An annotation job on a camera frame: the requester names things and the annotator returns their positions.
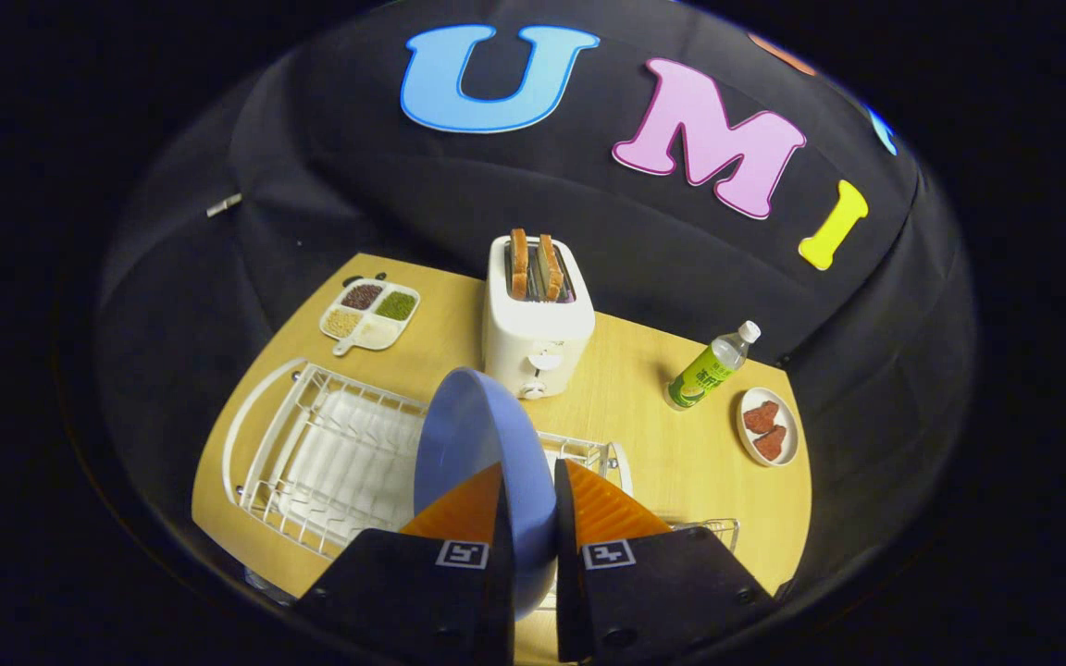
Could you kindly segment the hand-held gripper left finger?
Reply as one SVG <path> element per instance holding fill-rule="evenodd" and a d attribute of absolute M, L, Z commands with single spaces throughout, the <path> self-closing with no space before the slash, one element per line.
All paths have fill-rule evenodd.
<path fill-rule="evenodd" d="M 508 665 L 514 545 L 501 467 L 461 482 L 399 531 L 367 527 L 298 599 L 359 665 Z"/>

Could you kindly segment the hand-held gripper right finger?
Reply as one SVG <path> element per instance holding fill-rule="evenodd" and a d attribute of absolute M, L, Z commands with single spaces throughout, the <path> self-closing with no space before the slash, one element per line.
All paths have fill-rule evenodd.
<path fill-rule="evenodd" d="M 561 661 L 678 663 L 775 610 L 711 527 L 671 527 L 579 462 L 553 476 Z"/>

